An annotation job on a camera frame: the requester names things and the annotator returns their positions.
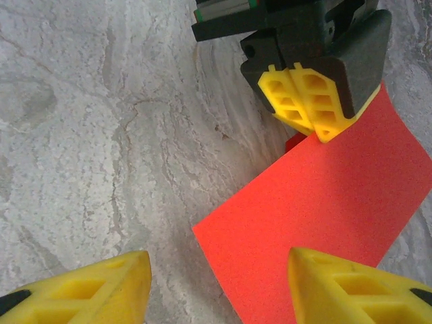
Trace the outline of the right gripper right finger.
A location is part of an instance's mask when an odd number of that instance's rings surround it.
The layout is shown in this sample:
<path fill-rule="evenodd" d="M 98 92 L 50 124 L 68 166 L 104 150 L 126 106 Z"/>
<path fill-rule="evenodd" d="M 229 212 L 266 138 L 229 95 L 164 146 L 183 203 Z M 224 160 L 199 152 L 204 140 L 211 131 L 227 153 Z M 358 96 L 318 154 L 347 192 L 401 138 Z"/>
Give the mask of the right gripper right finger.
<path fill-rule="evenodd" d="M 430 323 L 431 288 L 308 248 L 291 248 L 288 283 L 297 323 Z"/>

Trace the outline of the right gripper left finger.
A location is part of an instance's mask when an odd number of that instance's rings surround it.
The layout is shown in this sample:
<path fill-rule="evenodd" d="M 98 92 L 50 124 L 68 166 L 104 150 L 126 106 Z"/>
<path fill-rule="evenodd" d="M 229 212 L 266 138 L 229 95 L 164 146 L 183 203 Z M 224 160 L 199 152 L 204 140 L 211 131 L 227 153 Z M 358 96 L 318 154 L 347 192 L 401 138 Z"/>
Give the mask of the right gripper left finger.
<path fill-rule="evenodd" d="M 2 296 L 1 322 L 144 323 L 150 290 L 148 252 L 127 252 Z"/>

